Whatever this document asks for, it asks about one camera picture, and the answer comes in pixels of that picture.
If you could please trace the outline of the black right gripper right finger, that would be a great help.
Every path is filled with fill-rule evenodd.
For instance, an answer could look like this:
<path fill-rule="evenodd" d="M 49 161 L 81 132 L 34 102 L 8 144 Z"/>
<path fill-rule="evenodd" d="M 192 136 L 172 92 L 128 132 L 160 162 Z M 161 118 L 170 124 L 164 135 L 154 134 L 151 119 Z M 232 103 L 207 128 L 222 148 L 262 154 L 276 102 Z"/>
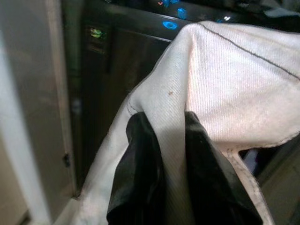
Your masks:
<path fill-rule="evenodd" d="M 185 152 L 195 225 L 261 225 L 233 166 L 194 112 L 185 112 Z"/>

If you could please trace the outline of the beige white trousers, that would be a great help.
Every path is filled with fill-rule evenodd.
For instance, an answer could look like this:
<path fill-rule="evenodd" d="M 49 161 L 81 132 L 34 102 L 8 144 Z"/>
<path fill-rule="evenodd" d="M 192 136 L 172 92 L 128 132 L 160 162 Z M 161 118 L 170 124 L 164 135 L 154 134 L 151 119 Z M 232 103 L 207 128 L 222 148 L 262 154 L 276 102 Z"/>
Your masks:
<path fill-rule="evenodd" d="M 185 112 L 194 112 L 233 166 L 261 217 L 275 225 L 256 177 L 240 156 L 300 138 L 300 34 L 198 22 L 185 26 L 156 69 L 121 102 L 98 148 L 79 200 L 55 225 L 108 225 L 115 170 L 128 147 L 126 127 L 144 112 L 165 170 L 163 225 L 195 225 L 185 152 Z"/>

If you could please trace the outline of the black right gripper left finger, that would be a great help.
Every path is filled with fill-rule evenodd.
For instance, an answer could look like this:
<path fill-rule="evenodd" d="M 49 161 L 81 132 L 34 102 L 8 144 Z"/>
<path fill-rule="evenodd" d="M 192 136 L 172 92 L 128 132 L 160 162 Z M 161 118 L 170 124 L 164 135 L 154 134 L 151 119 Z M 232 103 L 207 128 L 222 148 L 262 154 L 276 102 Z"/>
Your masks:
<path fill-rule="evenodd" d="M 129 119 L 126 135 L 128 147 L 115 170 L 108 225 L 163 225 L 164 164 L 156 134 L 144 112 Z"/>

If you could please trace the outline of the dark grey top-load washing machine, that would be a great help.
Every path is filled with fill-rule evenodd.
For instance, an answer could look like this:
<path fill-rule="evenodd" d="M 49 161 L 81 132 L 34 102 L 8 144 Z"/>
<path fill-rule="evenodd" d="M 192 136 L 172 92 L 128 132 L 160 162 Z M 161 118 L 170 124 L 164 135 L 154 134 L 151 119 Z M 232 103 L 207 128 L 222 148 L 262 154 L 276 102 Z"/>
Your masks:
<path fill-rule="evenodd" d="M 250 1 L 213 7 L 192 0 L 88 0 L 82 19 L 83 182 L 119 105 L 185 25 L 211 20 L 300 32 L 300 16 L 269 17 Z"/>

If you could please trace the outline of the white closet door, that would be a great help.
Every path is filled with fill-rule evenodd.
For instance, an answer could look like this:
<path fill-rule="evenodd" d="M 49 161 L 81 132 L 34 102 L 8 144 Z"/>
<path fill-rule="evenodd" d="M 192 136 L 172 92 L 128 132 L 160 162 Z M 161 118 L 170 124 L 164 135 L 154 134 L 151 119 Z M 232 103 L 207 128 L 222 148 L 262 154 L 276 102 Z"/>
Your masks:
<path fill-rule="evenodd" d="M 0 136 L 38 225 L 75 191 L 67 90 L 60 0 L 0 0 Z"/>

